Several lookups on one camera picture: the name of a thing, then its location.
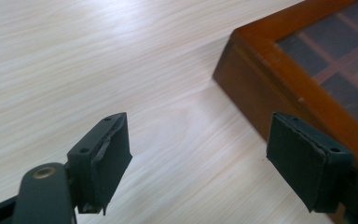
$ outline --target wooden box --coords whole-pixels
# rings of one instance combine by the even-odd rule
[[[284,112],[358,161],[358,1],[309,0],[236,29],[213,77],[265,139]]]

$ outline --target brown wooden frame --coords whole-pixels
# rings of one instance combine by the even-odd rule
[[[213,77],[265,139],[271,113],[285,112],[336,138],[358,161],[358,122],[277,45],[353,2],[308,0],[233,32]]]

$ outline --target black clamp jaw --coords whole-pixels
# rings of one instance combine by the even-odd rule
[[[267,157],[310,211],[346,207],[346,223],[358,223],[358,168],[353,153],[305,121],[274,113]]]
[[[19,195],[0,203],[0,224],[74,224],[76,207],[105,214],[132,159],[126,113],[102,119],[67,157],[26,173]]]

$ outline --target wooden table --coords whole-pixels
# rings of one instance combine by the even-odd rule
[[[126,111],[129,169],[78,223],[331,223],[211,80],[233,29],[297,2],[0,0],[0,202]]]

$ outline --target light wood grain surface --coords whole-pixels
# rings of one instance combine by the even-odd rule
[[[211,79],[236,27],[297,2],[0,0],[0,202],[126,111],[132,162],[79,223],[330,223]]]

